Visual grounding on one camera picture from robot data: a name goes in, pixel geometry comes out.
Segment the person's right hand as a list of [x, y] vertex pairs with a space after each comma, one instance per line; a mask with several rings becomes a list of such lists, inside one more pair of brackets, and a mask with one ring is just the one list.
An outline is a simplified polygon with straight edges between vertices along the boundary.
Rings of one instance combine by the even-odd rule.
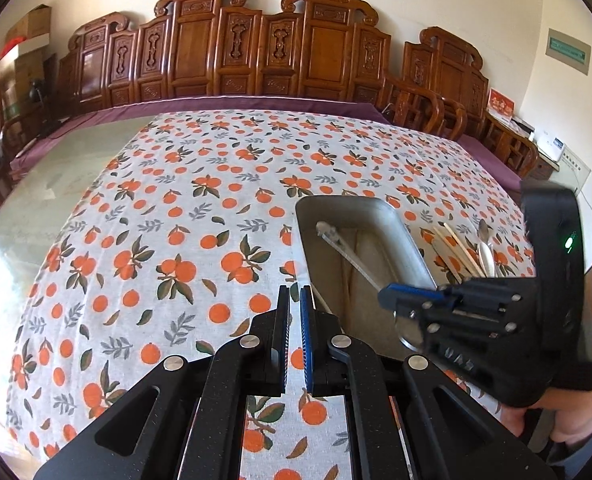
[[550, 388], [530, 408], [501, 408], [502, 425], [515, 437], [525, 430], [528, 413], [541, 411], [546, 416], [544, 428], [556, 443], [575, 446], [592, 436], [592, 390]]

